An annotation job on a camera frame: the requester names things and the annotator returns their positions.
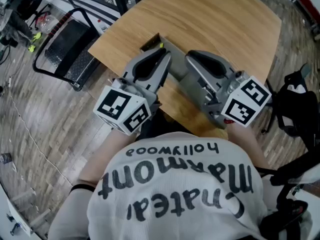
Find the person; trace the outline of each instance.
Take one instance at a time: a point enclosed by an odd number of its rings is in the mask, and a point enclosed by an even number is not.
[[[136,142],[136,134],[112,130],[48,239],[264,239],[269,197],[255,167],[269,164],[250,127],[226,130],[228,140],[170,132]]]
[[[33,53],[36,46],[32,43],[41,37],[41,32],[33,34],[28,24],[19,17],[18,13],[7,7],[7,3],[0,2],[0,39],[10,40],[12,38]]]

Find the white t-shirt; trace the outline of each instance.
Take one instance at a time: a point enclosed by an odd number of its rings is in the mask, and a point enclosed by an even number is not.
[[[86,223],[91,240],[264,239],[262,179],[248,155],[224,139],[169,133],[140,140],[116,154],[88,192],[71,192],[49,239],[86,239]],[[86,218],[75,204],[83,199]],[[71,206],[84,221],[77,222],[78,238],[57,219]]]

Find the wooden floor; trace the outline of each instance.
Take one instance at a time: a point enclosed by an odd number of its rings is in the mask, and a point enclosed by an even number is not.
[[[312,72],[306,79],[307,86],[316,92],[320,48],[304,26],[301,13],[289,0],[262,1],[282,19],[280,40],[269,75],[272,86],[279,90],[285,75],[308,62]],[[68,83],[33,72],[33,56],[24,47],[12,49],[8,60],[0,66],[0,81],[8,81],[12,76],[11,94],[31,135],[40,150],[72,182],[110,131],[92,110],[102,88],[114,75],[101,65],[84,90],[75,92]],[[52,70],[43,57],[38,65]],[[269,163],[278,168],[303,154],[305,146],[300,139],[287,136],[277,123],[269,134],[261,135],[260,130],[270,114],[267,109],[263,111],[253,123],[253,129]],[[37,196],[32,202],[39,211],[52,210],[48,223],[38,231],[44,236],[71,187],[34,145],[8,91],[0,98],[0,129],[0,151],[11,153],[17,167],[15,173],[10,165],[0,164],[0,180],[10,197],[34,188]],[[37,210],[29,210],[25,216],[31,220],[37,216]]]

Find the bottle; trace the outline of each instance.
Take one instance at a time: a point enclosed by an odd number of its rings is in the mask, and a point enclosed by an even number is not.
[[[105,32],[107,30],[107,26],[104,22],[101,21],[101,19],[98,19],[99,28],[102,30],[102,32]]]

